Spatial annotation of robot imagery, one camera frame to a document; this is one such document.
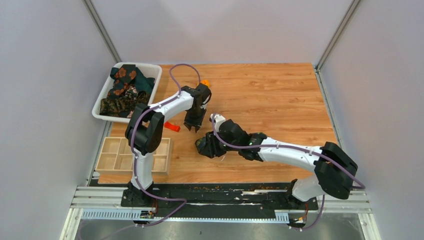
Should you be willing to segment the navy yellow floral tie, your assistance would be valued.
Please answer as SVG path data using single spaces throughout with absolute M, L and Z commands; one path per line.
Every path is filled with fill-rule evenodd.
M 205 157 L 211 157 L 211 142 L 208 136 L 204 136 L 195 141 L 197 152 Z

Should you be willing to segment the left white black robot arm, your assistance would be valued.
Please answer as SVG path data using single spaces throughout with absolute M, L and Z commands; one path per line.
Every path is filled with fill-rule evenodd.
M 133 155 L 133 174 L 128 184 L 128 196 L 140 206 L 149 206 L 153 193 L 148 188 L 153 184 L 152 168 L 154 152 L 162 141 L 165 122 L 185 112 L 184 126 L 198 131 L 206 114 L 206 106 L 212 92 L 205 84 L 197 87 L 183 86 L 171 97 L 158 103 L 136 106 L 127 125 L 125 137 Z

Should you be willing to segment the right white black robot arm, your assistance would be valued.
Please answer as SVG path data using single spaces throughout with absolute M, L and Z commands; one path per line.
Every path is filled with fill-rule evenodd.
M 294 179 L 285 194 L 286 204 L 298 209 L 320 195 L 346 200 L 358 170 L 357 164 L 335 143 L 303 146 L 275 140 L 262 132 L 247 133 L 229 120 L 213 120 L 213 129 L 195 142 L 198 153 L 208 158 L 237 152 L 249 161 L 278 162 L 302 168 L 313 175 Z

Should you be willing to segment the red plastic clip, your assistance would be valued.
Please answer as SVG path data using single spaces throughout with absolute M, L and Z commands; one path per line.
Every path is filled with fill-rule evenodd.
M 172 124 L 172 123 L 170 123 L 170 122 L 168 122 L 168 121 L 166 121 L 166 122 L 163 124 L 163 126 L 164 126 L 166 129 L 169 129 L 169 130 L 174 131 L 174 132 L 177 132 L 177 133 L 181 130 L 181 127 L 180 127 L 179 125 Z

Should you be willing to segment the orange cube toy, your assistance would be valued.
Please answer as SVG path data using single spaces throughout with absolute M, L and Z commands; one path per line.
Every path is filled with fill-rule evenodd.
M 201 80 L 200 83 L 203 84 L 203 85 L 205 85 L 205 86 L 207 86 L 208 88 L 211 87 L 210 82 L 208 80 L 206 80 L 206 79 Z

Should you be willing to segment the white plastic bin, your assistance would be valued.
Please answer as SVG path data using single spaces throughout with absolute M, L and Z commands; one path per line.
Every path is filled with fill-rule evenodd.
M 137 104 L 150 105 L 163 70 L 150 63 L 118 62 L 110 70 L 92 109 L 96 119 L 128 123 Z

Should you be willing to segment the dark brown patterned tie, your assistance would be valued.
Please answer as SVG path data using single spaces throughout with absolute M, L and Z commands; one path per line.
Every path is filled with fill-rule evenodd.
M 99 115 L 129 119 L 132 117 L 137 104 L 147 104 L 150 96 L 145 91 L 136 93 L 127 91 L 118 98 L 108 96 L 100 101 Z

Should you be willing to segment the green orange floral tie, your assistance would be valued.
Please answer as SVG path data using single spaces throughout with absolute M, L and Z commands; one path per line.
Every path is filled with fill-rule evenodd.
M 156 80 L 154 77 L 146 77 L 135 64 L 113 67 L 109 76 L 112 78 L 112 88 L 107 93 L 109 99 L 149 99 Z

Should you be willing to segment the wooden compartment tray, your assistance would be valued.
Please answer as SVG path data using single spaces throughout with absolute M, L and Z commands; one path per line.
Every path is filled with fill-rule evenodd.
M 156 175 L 168 175 L 171 165 L 173 142 L 162 138 L 153 153 L 151 172 Z M 102 143 L 95 171 L 99 174 L 131 175 L 133 157 L 129 141 L 125 137 L 105 137 Z

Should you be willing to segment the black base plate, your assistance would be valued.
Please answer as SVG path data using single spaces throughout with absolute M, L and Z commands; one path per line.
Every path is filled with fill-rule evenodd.
M 277 211 L 305 213 L 319 209 L 317 199 L 305 203 L 289 198 L 290 183 L 191 183 L 153 184 L 152 198 L 133 186 L 115 187 L 116 207 L 134 208 L 157 217 L 171 214 L 184 219 L 260 219 L 270 220 Z

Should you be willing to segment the aluminium rail frame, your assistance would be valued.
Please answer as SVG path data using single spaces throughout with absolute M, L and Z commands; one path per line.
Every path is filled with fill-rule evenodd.
M 71 201 L 69 213 L 65 221 L 60 239 L 71 240 L 77 234 L 78 223 L 82 219 L 106 220 L 139 220 L 142 212 L 152 212 L 153 207 L 122 206 L 123 187 L 92 187 L 79 186 Z M 312 200 L 317 204 L 316 213 L 356 214 L 360 229 L 366 240 L 381 239 L 375 217 L 363 190 L 353 190 L 347 200 L 336 199 L 332 196 Z M 275 223 L 283 224 L 293 214 L 301 214 L 302 210 L 277 208 L 271 217 L 178 217 L 168 218 L 169 221 L 204 222 L 204 223 Z

